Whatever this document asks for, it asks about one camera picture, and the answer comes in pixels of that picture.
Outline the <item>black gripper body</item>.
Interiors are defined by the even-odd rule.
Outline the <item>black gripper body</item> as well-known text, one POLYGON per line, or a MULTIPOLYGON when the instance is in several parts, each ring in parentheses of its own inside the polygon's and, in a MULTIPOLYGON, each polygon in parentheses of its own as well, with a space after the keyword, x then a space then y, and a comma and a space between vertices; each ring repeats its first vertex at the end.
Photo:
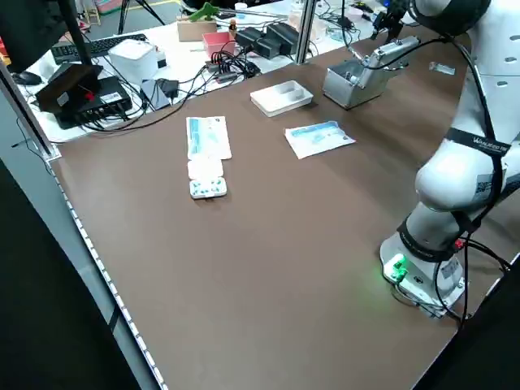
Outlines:
POLYGON ((390 0, 384 2, 385 10, 381 11, 375 21, 377 23, 399 23, 406 13, 406 0, 390 0))

